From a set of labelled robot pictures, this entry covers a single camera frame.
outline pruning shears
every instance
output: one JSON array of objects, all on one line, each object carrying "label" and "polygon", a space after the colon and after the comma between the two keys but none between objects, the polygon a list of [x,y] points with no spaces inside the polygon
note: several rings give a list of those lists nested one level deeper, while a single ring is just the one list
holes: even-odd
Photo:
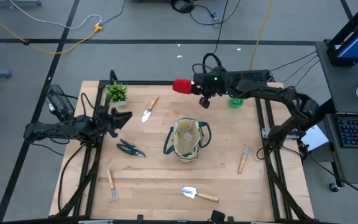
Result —
[{"label": "pruning shears", "polygon": [[117,147],[119,150],[121,150],[122,152],[125,152],[128,155],[132,155],[132,156],[139,156],[142,158],[146,158],[146,155],[138,150],[136,148],[136,146],[129,144],[128,142],[120,139],[120,141],[122,142],[122,144],[117,144]]}]

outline wooden table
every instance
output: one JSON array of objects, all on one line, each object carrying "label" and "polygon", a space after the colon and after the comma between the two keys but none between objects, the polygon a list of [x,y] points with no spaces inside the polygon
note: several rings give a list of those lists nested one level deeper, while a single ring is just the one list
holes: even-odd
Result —
[{"label": "wooden table", "polygon": [[[282,86],[282,83],[269,83]],[[85,81],[81,92],[95,101],[98,82]],[[160,96],[152,115],[145,123],[141,116],[156,95]],[[227,106],[228,96],[214,97],[208,110],[198,101],[200,96],[182,95],[172,91],[171,86],[128,87],[128,104],[119,111],[132,111],[133,117],[117,130],[119,137],[142,150],[147,158],[130,156],[116,147],[118,138],[105,135],[99,165],[98,180],[94,193],[92,219],[135,220],[143,214],[145,220],[207,220],[213,210],[219,210],[236,221],[274,221],[272,202],[267,181],[265,162],[255,154],[262,147],[260,127],[255,100],[245,100],[238,110]],[[287,108],[272,102],[274,120],[281,124],[289,117]],[[86,103],[87,114],[92,109]],[[83,114],[81,101],[76,107],[76,116]],[[170,127],[180,118],[194,118],[206,121],[212,129],[210,145],[200,151],[197,161],[184,163],[173,153],[163,154],[163,145]],[[252,150],[242,174],[237,168],[243,153],[243,145]],[[286,140],[284,145],[298,150],[294,140]],[[63,165],[79,142],[67,145]],[[281,150],[283,168],[289,192],[309,216],[313,217],[308,188],[300,158],[295,153]],[[62,204],[72,196],[78,186],[85,149],[69,163],[63,178]],[[111,169],[120,200],[110,202],[111,190],[106,170]],[[219,203],[202,198],[185,197],[183,186],[196,187],[199,192],[219,197]],[[57,213],[57,189],[50,214]],[[280,208],[282,197],[279,191]],[[88,191],[82,199],[81,212],[84,213]]]}]

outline green plant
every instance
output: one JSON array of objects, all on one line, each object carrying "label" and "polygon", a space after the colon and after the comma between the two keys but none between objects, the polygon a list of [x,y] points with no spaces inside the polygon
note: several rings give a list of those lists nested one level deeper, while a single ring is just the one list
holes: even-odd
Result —
[{"label": "green plant", "polygon": [[107,87],[106,98],[113,103],[125,101],[127,99],[127,87],[114,82],[113,85]]}]

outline potted plant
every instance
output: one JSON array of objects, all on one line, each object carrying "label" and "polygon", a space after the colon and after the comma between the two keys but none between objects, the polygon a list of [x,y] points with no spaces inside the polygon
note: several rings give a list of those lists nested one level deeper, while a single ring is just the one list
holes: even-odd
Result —
[{"label": "potted plant", "polygon": [[116,82],[113,85],[108,85],[106,98],[110,103],[114,103],[114,106],[127,105],[127,87]]}]

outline gray floor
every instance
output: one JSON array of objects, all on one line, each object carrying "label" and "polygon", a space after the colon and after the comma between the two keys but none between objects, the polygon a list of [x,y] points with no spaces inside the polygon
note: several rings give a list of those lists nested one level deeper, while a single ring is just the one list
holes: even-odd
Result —
[{"label": "gray floor", "polygon": [[[196,24],[188,15],[173,11],[164,1],[127,0],[121,17],[104,26],[94,39],[216,39],[218,30]],[[74,0],[44,0],[42,7],[27,5],[24,9],[40,19],[66,23]],[[347,0],[352,13],[358,0]],[[221,17],[224,1],[203,1]],[[81,0],[73,24],[87,15],[98,13],[108,18],[119,12],[122,0]],[[224,24],[222,39],[256,40],[269,0],[243,0],[232,19]],[[236,5],[229,1],[227,13]],[[208,15],[195,11],[195,17],[210,22]],[[0,20],[25,38],[59,39],[63,28],[32,21],[16,9],[0,7]],[[92,33],[97,19],[93,18],[78,30],[71,30],[69,39],[82,39]],[[275,1],[263,40],[318,41],[333,35],[347,22],[340,0]],[[0,38],[12,38],[0,28]],[[54,51],[57,44],[39,44]],[[203,44],[83,44],[61,56],[52,83],[59,84],[67,94],[77,95],[83,80],[107,79],[114,69],[120,80],[173,80],[191,78],[191,65],[200,63],[214,45]],[[220,45],[217,55],[228,70],[247,70],[253,45]],[[313,46],[261,45],[254,69],[275,68],[302,57]],[[12,78],[0,79],[0,201],[23,142],[24,126],[31,120],[42,85],[50,69],[53,55],[46,55],[22,44],[0,44],[0,68],[12,70]],[[283,81],[301,63],[274,72]],[[294,85],[307,70],[286,82]],[[318,103],[330,98],[319,64],[298,85],[298,91],[309,94]],[[56,122],[47,111],[41,121]],[[43,142],[57,151],[64,147]],[[62,158],[39,147],[30,147],[5,221],[44,218],[48,215],[57,183]],[[358,223],[358,193],[345,187],[332,193],[328,184],[333,178],[311,161],[305,162],[314,214],[327,222]]]}]

